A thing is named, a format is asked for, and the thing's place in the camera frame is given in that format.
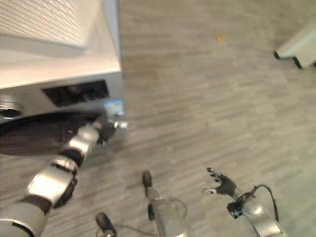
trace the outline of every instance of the blue label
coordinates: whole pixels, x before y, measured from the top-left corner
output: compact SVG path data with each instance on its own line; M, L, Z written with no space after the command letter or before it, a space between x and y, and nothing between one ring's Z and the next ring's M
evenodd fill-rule
M103 102L103 106L109 115L124 115L123 102L120 99L110 99Z

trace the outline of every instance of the white machine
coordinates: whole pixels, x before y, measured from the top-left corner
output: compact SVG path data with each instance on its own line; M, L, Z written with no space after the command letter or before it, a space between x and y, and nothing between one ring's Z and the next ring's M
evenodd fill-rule
M0 124L104 111L122 72L116 0L0 1Z

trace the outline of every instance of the wood-pattern floor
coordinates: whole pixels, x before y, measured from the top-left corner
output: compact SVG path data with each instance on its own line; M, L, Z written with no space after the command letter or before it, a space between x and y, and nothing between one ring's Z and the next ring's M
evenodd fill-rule
M205 165L243 189L271 186L288 234L316 236L316 77L272 51L315 13L310 0L120 0L128 137L79 175L44 237L94 236L94 216L155 231L141 185L182 199L194 237L254 236L228 197L200 188ZM216 42L223 35L225 42ZM47 161L0 157L0 207L22 196ZM268 194L258 196L269 206ZM139 234L119 230L119 236Z

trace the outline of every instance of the robotic hand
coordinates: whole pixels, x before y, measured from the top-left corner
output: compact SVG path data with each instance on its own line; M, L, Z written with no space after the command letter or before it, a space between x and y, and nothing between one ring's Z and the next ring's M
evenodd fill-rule
M97 143L105 144L117 128L126 122L113 121L107 114L93 124L79 128L43 170L29 183L25 196L15 204L0 210L1 237L39 237L51 209L71 198L77 184L78 169Z
M113 225L109 217L100 212L96 216L96 222L103 232L103 237L116 237L115 227L125 227L139 232L142 236L159 236L159 237L189 237L189 228L185 222L187 209L185 204L176 198L162 198L158 191L153 188L152 176L148 170L143 172L143 185L145 187L146 197L149 200L148 218L155 221L158 234L146 233L136 228L125 225ZM172 201L178 201L185 209L183 215L175 207Z
M278 223L276 201L268 186L259 185L256 186L252 191L245 193L240 190L237 185L227 176L221 173L216 173L212 168L207 168L207 172L210 174L211 177L214 178L216 182L220 184L220 186L216 188L204 187L203 189L208 194L221 194L231 196L235 200L235 202L229 203L227 209L235 219L237 219L241 215L245 215L251 223L256 235L259 237L287 236L287 234ZM269 215L269 213L265 210L263 204L261 204L260 201L255 198L254 193L259 187L267 188L272 195L273 203L275 206L275 219Z

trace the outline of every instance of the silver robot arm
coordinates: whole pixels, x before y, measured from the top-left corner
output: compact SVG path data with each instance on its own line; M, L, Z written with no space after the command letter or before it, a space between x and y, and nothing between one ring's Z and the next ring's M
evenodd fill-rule
M106 143L119 127L125 128L126 122L114 122L107 115L80 127L55 159L29 183L25 196L0 210L0 236L39 237L50 210L65 205L71 198L77 171L93 147L98 142Z
M207 168L208 173L220 183L216 188L204 188L208 194L221 194L231 196L235 202L227 207L230 214L236 219L241 215L247 217L254 232L258 237L287 237L288 235L279 225L278 221L271 217L264 205L255 198L252 192L243 192L227 176L216 173L212 168Z

